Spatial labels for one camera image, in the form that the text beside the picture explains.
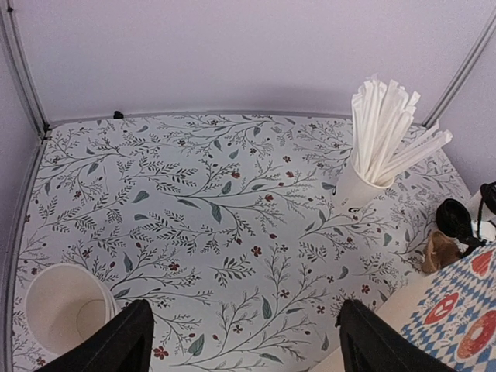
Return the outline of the stack of white paper cups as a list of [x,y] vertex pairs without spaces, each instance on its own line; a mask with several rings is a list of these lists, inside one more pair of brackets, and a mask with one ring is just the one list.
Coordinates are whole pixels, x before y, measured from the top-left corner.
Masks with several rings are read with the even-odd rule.
[[118,312],[106,285],[83,267],[68,263],[37,274],[25,298],[30,332],[57,356],[88,340]]

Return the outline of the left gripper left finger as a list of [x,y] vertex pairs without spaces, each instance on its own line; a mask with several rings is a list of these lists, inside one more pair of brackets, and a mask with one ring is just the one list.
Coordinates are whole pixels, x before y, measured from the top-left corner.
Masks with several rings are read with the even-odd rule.
[[146,300],[135,300],[88,340],[41,371],[148,371],[154,320]]

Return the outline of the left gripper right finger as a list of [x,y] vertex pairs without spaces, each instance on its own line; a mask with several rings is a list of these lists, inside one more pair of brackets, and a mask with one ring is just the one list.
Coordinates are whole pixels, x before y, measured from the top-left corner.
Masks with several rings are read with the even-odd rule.
[[404,339],[361,301],[345,300],[336,325],[346,372],[453,370]]

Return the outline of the checkered paper takeout bag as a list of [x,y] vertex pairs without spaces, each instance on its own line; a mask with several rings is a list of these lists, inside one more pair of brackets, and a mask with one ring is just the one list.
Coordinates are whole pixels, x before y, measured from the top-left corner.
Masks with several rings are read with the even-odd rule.
[[[367,307],[452,371],[495,369],[494,244]],[[345,371],[340,345],[314,369]]]

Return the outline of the brown cardboard cup carrier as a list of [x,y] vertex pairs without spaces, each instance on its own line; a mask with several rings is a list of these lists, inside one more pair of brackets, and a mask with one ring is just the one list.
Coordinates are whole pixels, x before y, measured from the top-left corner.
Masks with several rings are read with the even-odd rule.
[[424,262],[421,265],[424,274],[433,274],[450,264],[456,263],[463,256],[455,241],[440,231],[434,231],[423,250]]

